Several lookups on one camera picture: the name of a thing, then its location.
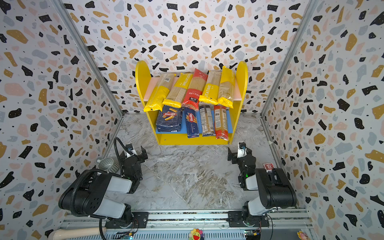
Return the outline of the red bottom spaghetti bag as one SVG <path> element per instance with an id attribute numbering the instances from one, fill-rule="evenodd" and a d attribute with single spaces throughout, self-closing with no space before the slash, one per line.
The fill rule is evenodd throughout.
<path id="1" fill-rule="evenodd" d="M 192 109 L 194 111 L 199 110 L 199 97 L 203 93 L 208 75 L 202 71 L 195 69 L 189 87 L 187 89 L 185 98 L 182 102 L 182 106 Z"/>

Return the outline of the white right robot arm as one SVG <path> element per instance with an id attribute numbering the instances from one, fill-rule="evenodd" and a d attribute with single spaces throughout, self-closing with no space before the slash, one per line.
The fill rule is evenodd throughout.
<path id="1" fill-rule="evenodd" d="M 238 181 L 244 191 L 256 191 L 259 195 L 245 202 L 241 211 L 229 211 L 228 222 L 234 227 L 268 227 L 265 216 L 272 210 L 286 209 L 297 205 L 294 188 L 281 168 L 256 167 L 256 157 L 252 150 L 240 143 L 238 151 L 228 150 L 228 161 L 237 165 L 240 170 Z"/>

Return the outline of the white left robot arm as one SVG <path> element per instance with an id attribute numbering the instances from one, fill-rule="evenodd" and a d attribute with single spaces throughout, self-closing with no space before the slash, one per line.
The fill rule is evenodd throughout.
<path id="1" fill-rule="evenodd" d="M 65 190 L 59 200 L 59 208 L 70 211 L 76 217 L 106 220 L 107 228 L 146 227 L 149 213 L 133 213 L 129 204 L 107 198 L 107 193 L 133 194 L 143 179 L 141 164 L 148 159 L 147 152 L 137 155 L 131 145 L 120 154 L 123 175 L 100 169 L 85 170 Z"/>

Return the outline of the yellow Pastatime spaghetti bag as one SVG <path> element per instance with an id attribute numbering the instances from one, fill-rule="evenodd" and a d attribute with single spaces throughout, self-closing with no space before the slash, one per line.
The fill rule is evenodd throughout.
<path id="1" fill-rule="evenodd" d="M 220 81 L 221 72 L 210 71 L 203 93 L 199 97 L 199 101 L 210 105 L 218 105 Z"/>

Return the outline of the blue Barilla pasta box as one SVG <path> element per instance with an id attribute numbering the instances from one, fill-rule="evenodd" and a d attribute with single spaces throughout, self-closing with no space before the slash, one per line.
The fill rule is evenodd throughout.
<path id="1" fill-rule="evenodd" d="M 175 133 L 182 128 L 182 109 L 164 106 L 156 121 L 157 131 L 160 133 Z"/>

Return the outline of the dark label spaghetti bag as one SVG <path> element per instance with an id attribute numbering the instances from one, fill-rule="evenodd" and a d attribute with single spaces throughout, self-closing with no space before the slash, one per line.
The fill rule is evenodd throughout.
<path id="1" fill-rule="evenodd" d="M 215 133 L 212 110 L 209 105 L 200 105 L 199 112 L 201 116 L 201 124 L 202 124 L 202 136 L 210 137 Z"/>

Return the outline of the yellow spaghetti bag crosswise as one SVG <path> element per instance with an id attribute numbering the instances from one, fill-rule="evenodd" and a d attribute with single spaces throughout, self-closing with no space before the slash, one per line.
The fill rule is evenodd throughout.
<path id="1" fill-rule="evenodd" d="M 219 105 L 233 108 L 235 81 L 235 73 L 231 69 L 223 67 L 218 94 Z"/>

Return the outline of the red spaghetti bag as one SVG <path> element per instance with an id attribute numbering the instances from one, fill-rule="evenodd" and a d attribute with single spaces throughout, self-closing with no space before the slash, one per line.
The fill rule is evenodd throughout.
<path id="1" fill-rule="evenodd" d="M 215 133 L 216 139 L 229 140 L 228 123 L 227 123 L 227 110 L 226 107 L 216 105 L 214 106 L 215 117 Z"/>
<path id="2" fill-rule="evenodd" d="M 182 106 L 192 109 L 194 111 L 199 110 L 199 97 L 203 93 L 208 75 L 202 71 L 195 69 L 189 87 L 187 89 L 185 98 L 182 102 Z"/>

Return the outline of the yellow spaghetti bag front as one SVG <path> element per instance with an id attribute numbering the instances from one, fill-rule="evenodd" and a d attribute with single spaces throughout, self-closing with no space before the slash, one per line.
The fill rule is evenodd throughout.
<path id="1" fill-rule="evenodd" d="M 170 93 L 163 101 L 163 104 L 173 108 L 181 108 L 192 77 L 193 74 L 181 73 L 175 85 L 172 87 Z"/>

